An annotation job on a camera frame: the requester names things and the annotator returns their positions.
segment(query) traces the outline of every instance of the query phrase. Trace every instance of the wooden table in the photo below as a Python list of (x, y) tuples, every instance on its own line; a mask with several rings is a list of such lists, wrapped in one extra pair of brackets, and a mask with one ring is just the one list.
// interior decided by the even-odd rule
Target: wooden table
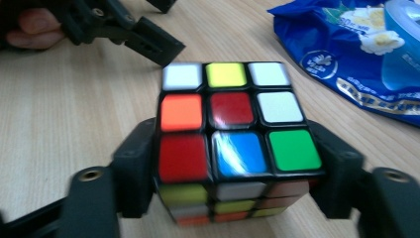
[[(286, 1), (179, 0), (167, 15), (126, 0), (187, 48), (176, 61), (284, 61), (308, 119), (360, 150), (366, 169), (420, 179), (420, 129), (365, 112), (294, 64), (266, 11)], [(155, 117), (160, 67), (108, 40), (0, 54), (0, 208), (14, 220), (66, 195), (76, 172), (107, 166), (141, 121)], [(307, 195), (280, 215), (180, 228), (155, 199), (143, 219), (121, 220), (124, 237), (357, 237), (353, 220), (328, 221)]]

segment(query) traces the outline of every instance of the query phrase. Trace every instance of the cube face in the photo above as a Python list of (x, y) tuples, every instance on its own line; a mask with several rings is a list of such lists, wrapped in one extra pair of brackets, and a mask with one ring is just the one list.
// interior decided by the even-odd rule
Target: cube face
[(251, 62), (249, 69), (256, 86), (290, 86), (287, 71), (280, 62)]
[(158, 173), (165, 183), (208, 178), (205, 139), (200, 134), (163, 135), (160, 139)]
[(261, 140), (253, 132), (216, 132), (212, 137), (216, 174), (249, 177), (267, 173)]
[(262, 122), (266, 125), (300, 123), (303, 115), (294, 94), (288, 91), (261, 92), (257, 96)]
[(325, 173), (281, 62), (177, 62), (162, 81), (155, 184), (177, 224), (281, 213)]
[(268, 140), (278, 170), (288, 172), (321, 167), (321, 159), (308, 131), (274, 131), (268, 134)]
[(239, 62), (212, 62), (206, 66), (210, 88), (241, 87), (247, 84), (244, 65)]
[(199, 130), (203, 123), (199, 94), (167, 95), (160, 108), (160, 127), (164, 132)]
[(209, 122), (216, 129), (250, 128), (256, 121), (247, 93), (217, 92), (211, 95), (209, 104)]
[(163, 69), (161, 89), (194, 90), (203, 83), (201, 63), (174, 62)]

